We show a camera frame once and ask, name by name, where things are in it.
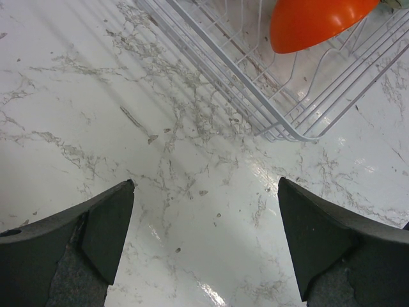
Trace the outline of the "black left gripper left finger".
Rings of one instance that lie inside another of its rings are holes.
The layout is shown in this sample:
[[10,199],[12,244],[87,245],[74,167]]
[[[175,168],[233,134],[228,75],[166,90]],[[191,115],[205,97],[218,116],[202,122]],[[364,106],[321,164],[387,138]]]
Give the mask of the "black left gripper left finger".
[[134,183],[1,233],[1,306],[104,306],[134,205]]

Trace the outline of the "solid orange bowl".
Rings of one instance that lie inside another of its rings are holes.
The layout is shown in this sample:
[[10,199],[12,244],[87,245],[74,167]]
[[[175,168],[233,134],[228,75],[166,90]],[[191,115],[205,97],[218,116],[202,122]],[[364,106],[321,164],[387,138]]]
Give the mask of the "solid orange bowl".
[[324,42],[349,29],[371,13],[378,1],[282,0],[270,21],[274,52],[288,54]]

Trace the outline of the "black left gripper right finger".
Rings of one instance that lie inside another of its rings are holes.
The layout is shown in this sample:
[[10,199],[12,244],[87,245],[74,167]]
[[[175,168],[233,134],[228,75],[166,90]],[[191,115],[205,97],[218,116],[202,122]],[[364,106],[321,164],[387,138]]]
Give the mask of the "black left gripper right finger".
[[278,199],[308,306],[408,306],[408,227],[379,223],[282,177]]

